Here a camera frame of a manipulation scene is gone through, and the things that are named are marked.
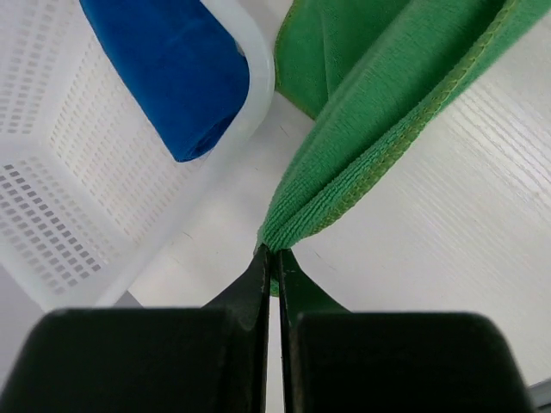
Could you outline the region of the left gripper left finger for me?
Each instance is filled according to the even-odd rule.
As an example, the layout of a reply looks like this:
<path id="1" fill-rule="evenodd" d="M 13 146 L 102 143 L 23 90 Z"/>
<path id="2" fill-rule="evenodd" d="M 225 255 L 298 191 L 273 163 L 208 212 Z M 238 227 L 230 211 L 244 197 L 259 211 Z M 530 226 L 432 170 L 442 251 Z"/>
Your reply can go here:
<path id="1" fill-rule="evenodd" d="M 31 330 L 4 412 L 262 412 L 270 254 L 200 308 L 73 308 Z"/>

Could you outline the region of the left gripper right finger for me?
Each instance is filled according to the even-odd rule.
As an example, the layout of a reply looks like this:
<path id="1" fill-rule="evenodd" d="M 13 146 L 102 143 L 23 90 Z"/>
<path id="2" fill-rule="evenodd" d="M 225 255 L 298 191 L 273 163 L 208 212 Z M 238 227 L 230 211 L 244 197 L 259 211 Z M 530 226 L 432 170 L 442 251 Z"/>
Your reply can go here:
<path id="1" fill-rule="evenodd" d="M 496 325 L 472 312 L 353 312 L 275 257 L 288 412 L 532 412 Z"/>

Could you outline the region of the green towel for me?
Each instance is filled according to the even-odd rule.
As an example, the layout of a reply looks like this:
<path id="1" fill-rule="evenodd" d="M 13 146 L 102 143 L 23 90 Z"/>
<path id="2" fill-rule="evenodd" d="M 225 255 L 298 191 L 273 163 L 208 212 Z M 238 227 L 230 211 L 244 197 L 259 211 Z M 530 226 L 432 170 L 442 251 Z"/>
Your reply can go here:
<path id="1" fill-rule="evenodd" d="M 350 210 L 425 127 L 549 12 L 547 1 L 295 1 L 276 90 L 314 124 L 257 241 L 285 250 Z"/>

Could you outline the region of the blue towel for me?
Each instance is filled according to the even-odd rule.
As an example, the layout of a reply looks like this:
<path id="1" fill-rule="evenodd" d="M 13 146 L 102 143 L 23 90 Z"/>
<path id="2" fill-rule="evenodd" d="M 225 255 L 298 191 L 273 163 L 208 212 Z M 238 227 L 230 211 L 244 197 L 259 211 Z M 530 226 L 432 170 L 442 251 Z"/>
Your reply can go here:
<path id="1" fill-rule="evenodd" d="M 250 73 L 199 1 L 81 3 L 103 51 L 178 162 L 212 150 L 245 103 Z"/>

